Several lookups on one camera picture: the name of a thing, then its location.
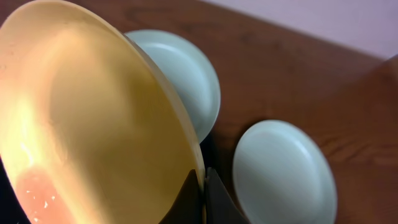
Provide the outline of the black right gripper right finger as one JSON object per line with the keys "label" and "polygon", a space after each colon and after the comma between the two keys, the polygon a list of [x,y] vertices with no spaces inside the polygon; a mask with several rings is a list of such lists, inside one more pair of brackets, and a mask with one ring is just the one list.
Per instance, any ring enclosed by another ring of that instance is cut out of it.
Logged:
{"label": "black right gripper right finger", "polygon": [[205,179],[206,223],[249,224],[235,206],[217,171],[207,169]]}

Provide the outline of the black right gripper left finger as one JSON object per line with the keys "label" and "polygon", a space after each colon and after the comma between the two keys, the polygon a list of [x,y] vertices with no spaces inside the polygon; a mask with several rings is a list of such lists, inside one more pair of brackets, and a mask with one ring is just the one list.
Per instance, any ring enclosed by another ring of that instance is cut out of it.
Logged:
{"label": "black right gripper left finger", "polygon": [[197,173],[191,170],[172,207],[159,224],[202,224],[203,195]]}

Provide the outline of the yellow plate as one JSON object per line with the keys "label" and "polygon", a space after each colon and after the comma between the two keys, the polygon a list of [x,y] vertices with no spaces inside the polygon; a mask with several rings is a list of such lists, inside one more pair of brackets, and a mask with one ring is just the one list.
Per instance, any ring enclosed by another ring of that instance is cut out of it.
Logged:
{"label": "yellow plate", "polygon": [[205,166],[165,75],[100,16],[32,1],[1,26],[1,159],[32,223],[158,223]]}

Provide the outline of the pale green plate red streak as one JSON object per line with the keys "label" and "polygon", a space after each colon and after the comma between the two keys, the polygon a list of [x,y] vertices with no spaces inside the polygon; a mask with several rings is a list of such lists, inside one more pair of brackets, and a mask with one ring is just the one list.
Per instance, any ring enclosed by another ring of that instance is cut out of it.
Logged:
{"label": "pale green plate red streak", "polygon": [[193,43],[164,30],[125,33],[160,68],[181,98],[199,142],[212,130],[221,107],[217,73],[207,56]]}

